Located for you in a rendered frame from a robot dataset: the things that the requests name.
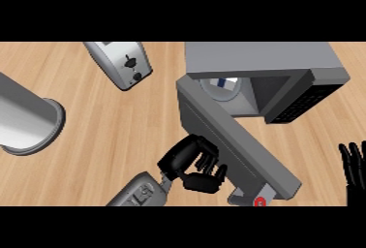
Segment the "silver grey toaster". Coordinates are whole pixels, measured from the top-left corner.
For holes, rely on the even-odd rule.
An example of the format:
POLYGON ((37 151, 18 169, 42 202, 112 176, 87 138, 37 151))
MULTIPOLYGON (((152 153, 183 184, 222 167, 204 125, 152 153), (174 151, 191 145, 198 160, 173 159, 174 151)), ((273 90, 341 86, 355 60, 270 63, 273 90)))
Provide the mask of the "silver grey toaster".
POLYGON ((129 90, 152 73, 141 42, 84 42, 92 58, 117 88, 129 90))

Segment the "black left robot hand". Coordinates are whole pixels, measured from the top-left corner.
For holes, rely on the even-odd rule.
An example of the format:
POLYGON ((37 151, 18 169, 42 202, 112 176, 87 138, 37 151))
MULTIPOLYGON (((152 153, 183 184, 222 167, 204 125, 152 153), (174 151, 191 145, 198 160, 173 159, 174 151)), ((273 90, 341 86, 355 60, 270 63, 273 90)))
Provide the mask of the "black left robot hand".
POLYGON ((228 172, 226 165, 213 170, 217 162, 217 146, 204 136, 192 134, 166 152, 158 167, 170 181, 182 179, 186 190, 214 194, 228 172))

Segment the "large grey metal cylinder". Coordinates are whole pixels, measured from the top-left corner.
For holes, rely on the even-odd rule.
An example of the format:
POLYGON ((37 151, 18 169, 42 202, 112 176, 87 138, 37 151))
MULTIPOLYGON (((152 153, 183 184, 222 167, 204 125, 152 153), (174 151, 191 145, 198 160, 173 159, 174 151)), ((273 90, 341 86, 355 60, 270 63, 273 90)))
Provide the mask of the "large grey metal cylinder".
POLYGON ((40 98, 0 73, 0 147, 27 156, 42 151, 64 130, 67 110, 53 99, 40 98))

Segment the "pale round microwave plate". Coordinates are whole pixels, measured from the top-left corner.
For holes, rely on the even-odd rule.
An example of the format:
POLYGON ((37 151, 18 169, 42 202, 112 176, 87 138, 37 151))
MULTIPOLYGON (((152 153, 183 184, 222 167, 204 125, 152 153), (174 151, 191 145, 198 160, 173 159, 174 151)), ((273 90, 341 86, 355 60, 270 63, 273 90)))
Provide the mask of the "pale round microwave plate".
POLYGON ((207 78, 200 80, 208 96, 219 102, 229 102, 239 94, 242 81, 236 77, 207 78))

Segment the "grey microwave body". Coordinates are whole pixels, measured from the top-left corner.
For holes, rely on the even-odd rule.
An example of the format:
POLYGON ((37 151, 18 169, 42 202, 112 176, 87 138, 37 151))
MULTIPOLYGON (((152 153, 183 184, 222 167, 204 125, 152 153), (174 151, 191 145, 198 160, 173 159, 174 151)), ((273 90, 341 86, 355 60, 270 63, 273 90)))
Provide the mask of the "grey microwave body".
POLYGON ((207 78, 238 78, 242 87, 229 102, 219 102, 235 117, 264 118, 287 124, 331 96, 350 80, 326 43, 189 42, 186 74, 201 85, 207 78))

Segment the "dark grey microwave door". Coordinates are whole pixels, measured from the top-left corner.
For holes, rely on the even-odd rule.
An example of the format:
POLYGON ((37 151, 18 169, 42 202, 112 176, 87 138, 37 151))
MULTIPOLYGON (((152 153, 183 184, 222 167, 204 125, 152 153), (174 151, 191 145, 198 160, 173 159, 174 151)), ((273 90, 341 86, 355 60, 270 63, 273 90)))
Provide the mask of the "dark grey microwave door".
POLYGON ((228 166, 228 178, 247 196, 269 184, 276 198, 290 200, 301 182, 241 126, 200 84, 183 76, 176 81, 182 126, 189 134, 204 136, 219 148, 219 164, 228 166))

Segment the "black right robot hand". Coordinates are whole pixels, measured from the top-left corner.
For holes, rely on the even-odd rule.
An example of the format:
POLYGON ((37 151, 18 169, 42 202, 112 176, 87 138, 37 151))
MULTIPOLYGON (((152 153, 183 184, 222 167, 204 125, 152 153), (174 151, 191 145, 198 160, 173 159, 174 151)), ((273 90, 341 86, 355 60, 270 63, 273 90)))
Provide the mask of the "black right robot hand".
POLYGON ((343 171, 346 177, 347 205, 366 206, 366 140, 362 145, 340 144, 343 171))

